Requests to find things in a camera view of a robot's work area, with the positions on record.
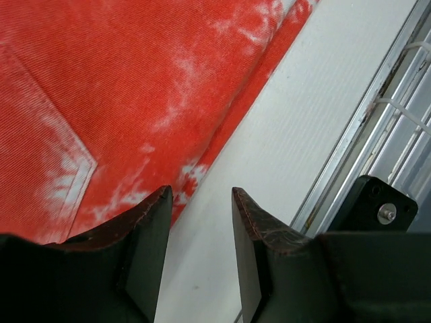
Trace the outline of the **orange white tie-dye trousers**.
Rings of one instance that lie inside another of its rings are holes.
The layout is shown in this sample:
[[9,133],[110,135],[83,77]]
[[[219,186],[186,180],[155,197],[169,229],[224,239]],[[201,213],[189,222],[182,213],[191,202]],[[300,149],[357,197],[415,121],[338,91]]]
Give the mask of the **orange white tie-dye trousers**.
[[1,231],[63,242],[162,185],[177,219],[315,1],[2,1]]

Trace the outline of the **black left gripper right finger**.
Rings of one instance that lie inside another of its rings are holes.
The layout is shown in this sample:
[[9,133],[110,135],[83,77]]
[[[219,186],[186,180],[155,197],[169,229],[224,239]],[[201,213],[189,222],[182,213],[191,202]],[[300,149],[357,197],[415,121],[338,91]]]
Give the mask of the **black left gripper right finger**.
[[430,235],[308,238],[232,189],[245,322],[429,322]]

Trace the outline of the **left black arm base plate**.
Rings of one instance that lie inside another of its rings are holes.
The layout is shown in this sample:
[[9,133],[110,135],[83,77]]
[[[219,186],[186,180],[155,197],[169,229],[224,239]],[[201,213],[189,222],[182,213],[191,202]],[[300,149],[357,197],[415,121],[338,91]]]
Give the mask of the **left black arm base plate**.
[[392,186],[368,175],[356,179],[329,231],[403,231],[418,212],[418,204]]

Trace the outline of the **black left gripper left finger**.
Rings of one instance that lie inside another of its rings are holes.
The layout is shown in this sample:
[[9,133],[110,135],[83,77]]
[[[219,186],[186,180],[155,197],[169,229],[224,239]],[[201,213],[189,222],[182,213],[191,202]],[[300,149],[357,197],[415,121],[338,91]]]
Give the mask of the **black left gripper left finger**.
[[162,186],[61,244],[1,236],[2,322],[153,322],[172,217]]

